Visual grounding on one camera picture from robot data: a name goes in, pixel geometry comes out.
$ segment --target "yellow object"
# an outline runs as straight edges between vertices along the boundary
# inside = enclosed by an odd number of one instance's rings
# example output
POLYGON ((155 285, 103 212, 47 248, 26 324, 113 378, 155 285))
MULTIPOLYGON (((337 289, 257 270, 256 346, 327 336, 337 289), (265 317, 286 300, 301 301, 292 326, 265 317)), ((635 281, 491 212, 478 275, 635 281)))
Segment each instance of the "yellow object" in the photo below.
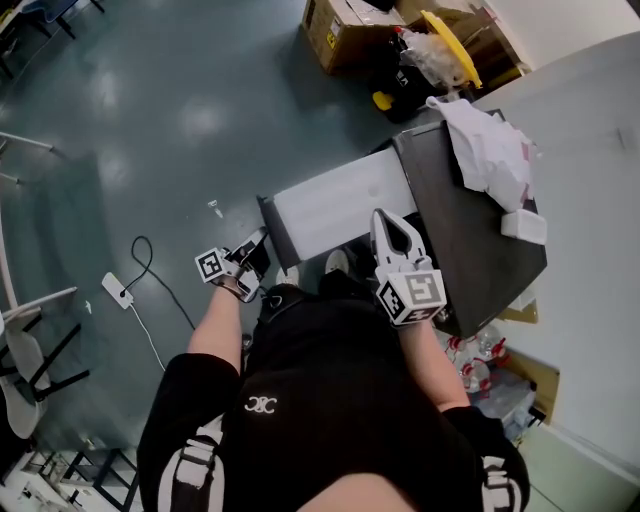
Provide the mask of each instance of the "yellow object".
POLYGON ((331 30, 327 33, 327 43, 329 43, 332 50, 336 47, 336 36, 333 35, 331 30))
POLYGON ((383 112, 391 110, 391 104, 395 101, 395 98, 391 94, 385 94, 382 91, 373 93, 373 102, 383 112))
POLYGON ((4 11, 2 14, 0 14, 0 23, 2 23, 4 21, 4 19, 9 16, 9 14, 11 14, 11 11, 13 11, 13 9, 7 9, 6 11, 4 11))
POLYGON ((436 29, 436 32, 438 32, 440 37, 444 39, 444 42, 447 43, 449 48, 451 48, 451 51, 454 53, 454 55, 458 57, 458 60, 460 60, 462 67, 467 73, 467 79, 471 80, 474 83, 476 89, 480 89, 480 87, 482 87, 482 81, 480 80, 480 76, 478 76, 478 71, 473 65, 471 56, 467 53, 467 50, 464 49, 464 46, 462 46, 460 41, 458 41, 458 38, 453 34, 453 32, 451 32, 444 21, 438 18, 435 14, 427 11, 421 12, 424 16, 424 19, 427 20, 427 22, 436 29))

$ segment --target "black cable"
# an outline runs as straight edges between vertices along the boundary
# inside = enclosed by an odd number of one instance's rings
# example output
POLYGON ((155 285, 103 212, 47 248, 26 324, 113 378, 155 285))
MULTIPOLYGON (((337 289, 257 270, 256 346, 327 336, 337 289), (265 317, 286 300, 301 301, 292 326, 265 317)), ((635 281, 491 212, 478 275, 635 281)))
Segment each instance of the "black cable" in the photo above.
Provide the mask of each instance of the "black cable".
POLYGON ((177 299, 177 297, 173 293, 173 290, 171 290, 171 288, 169 288, 169 286, 167 286, 167 284, 162 279, 160 279, 158 274, 156 274, 153 270, 151 270, 149 268, 151 266, 151 262, 153 261, 153 247, 151 246, 151 242, 149 241, 149 239, 146 236, 140 235, 140 236, 137 236, 133 240, 133 243, 131 244, 131 257, 134 260, 136 260, 136 262, 143 268, 143 270, 142 270, 142 273, 138 277, 136 277, 133 281, 131 281, 127 286, 124 287, 124 290, 122 290, 120 292, 120 297, 124 297, 125 292, 128 289, 130 289, 134 284, 136 284, 138 281, 140 281, 140 279, 142 279, 148 272, 149 274, 151 274, 153 277, 155 277, 158 280, 158 282, 164 287, 165 290, 167 290, 169 292, 169 295, 171 295, 171 298, 173 299, 173 302, 175 302, 176 306, 178 306, 178 308, 180 308, 180 311, 182 311, 182 314, 187 319, 187 322, 189 322, 189 325, 195 331, 195 329, 196 329, 195 325, 193 325, 193 322, 191 321, 191 318, 189 318, 189 315, 187 314, 187 312, 182 307, 182 304, 180 304, 180 301, 177 299), (135 247, 136 247, 136 243, 138 242, 138 240, 144 240, 145 242, 147 242, 147 245, 149 246, 149 261, 147 263, 143 263, 140 260, 140 258, 138 258, 136 256, 135 247))

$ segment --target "white chair leg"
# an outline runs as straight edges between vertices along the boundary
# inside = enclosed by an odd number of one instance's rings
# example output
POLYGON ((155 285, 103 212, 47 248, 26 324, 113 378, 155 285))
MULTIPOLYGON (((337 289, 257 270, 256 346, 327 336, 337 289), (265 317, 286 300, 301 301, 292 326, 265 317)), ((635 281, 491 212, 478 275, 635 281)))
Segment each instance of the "white chair leg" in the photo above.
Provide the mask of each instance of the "white chair leg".
POLYGON ((49 151, 51 151, 53 149, 53 146, 51 144, 45 144, 44 142, 39 142, 39 141, 33 140, 33 139, 27 139, 25 137, 20 137, 18 135, 12 135, 10 133, 0 132, 0 137, 5 138, 5 139, 9 139, 9 140, 14 140, 16 142, 22 142, 24 144, 31 144, 32 146, 36 146, 36 147, 39 147, 39 148, 45 148, 45 149, 48 149, 49 151))
POLYGON ((18 178, 14 178, 13 176, 9 176, 8 174, 5 174, 3 172, 0 172, 0 178, 4 178, 5 180, 13 181, 16 185, 18 185, 20 183, 20 180, 18 178))
POLYGON ((36 299, 33 300, 31 302, 27 302, 26 304, 23 304, 22 306, 18 306, 17 308, 13 308, 10 309, 8 311, 5 311, 4 313, 2 313, 2 318, 4 318, 4 322, 9 323, 11 320, 13 320, 14 318, 17 318, 18 316, 22 315, 23 313, 26 313, 29 310, 32 310, 38 306, 42 306, 43 304, 46 304, 47 302, 51 302, 53 300, 59 299, 60 297, 64 297, 65 295, 70 295, 74 292, 77 291, 77 287, 73 286, 71 288, 67 288, 66 290, 62 290, 56 293, 52 293, 51 295, 47 295, 46 297, 42 297, 40 299, 36 299))
POLYGON ((29 309, 27 311, 23 311, 22 313, 18 313, 16 315, 16 318, 27 318, 27 317, 30 317, 30 316, 36 316, 39 313, 42 313, 42 308, 41 307, 29 309))
POLYGON ((31 405, 5 377, 0 377, 0 388, 7 407, 7 421, 11 430, 22 439, 29 439, 38 421, 47 410, 45 402, 31 405))
POLYGON ((4 234, 2 232, 2 208, 0 207, 0 274, 2 274, 2 282, 4 284, 4 291, 7 294, 7 300, 9 301, 9 307, 11 309, 18 307, 18 300, 16 299, 16 292, 13 289, 13 283, 11 282, 11 273, 9 272, 9 263, 7 262, 7 250, 4 245, 4 234))

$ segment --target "white cable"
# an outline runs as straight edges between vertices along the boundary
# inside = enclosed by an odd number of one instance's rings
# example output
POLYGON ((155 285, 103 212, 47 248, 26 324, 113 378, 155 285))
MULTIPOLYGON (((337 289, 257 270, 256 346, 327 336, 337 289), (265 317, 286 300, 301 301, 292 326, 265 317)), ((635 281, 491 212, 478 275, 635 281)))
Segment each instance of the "white cable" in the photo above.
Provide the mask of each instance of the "white cable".
POLYGON ((153 353, 156 355, 156 359, 158 360, 158 363, 160 363, 160 367, 162 368, 162 371, 165 371, 165 367, 162 364, 162 361, 160 360, 160 356, 158 355, 158 351, 156 350, 156 347, 153 344, 153 341, 151 340, 151 334, 149 334, 149 331, 147 331, 147 328, 142 323, 142 320, 140 319, 140 315, 138 315, 138 312, 136 311, 136 308, 135 308, 135 306, 133 304, 131 304, 131 309, 133 309, 133 313, 136 315, 136 318, 138 319, 138 322, 140 322, 140 325, 144 329, 144 332, 147 333, 147 338, 149 338, 149 343, 151 344, 151 348, 153 349, 153 353))

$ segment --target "plastic bottle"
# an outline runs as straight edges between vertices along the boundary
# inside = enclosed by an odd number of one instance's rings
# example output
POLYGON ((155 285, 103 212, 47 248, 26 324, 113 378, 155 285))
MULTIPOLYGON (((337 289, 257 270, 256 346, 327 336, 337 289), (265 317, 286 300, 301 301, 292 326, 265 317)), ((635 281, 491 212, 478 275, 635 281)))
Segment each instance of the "plastic bottle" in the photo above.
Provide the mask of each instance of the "plastic bottle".
POLYGON ((489 367, 477 357, 465 363, 460 369, 460 377, 467 393, 488 391, 491 387, 491 372, 489 367))
POLYGON ((478 343, 478 352, 485 360, 503 357, 505 355, 506 348, 504 344, 506 338, 491 324, 487 325, 476 335, 476 341, 478 343))
POLYGON ((462 338, 458 338, 457 336, 450 336, 447 339, 444 352, 445 354, 447 354, 449 361, 455 363, 456 360, 463 361, 464 359, 468 358, 466 350, 467 342, 465 340, 463 340, 462 338))

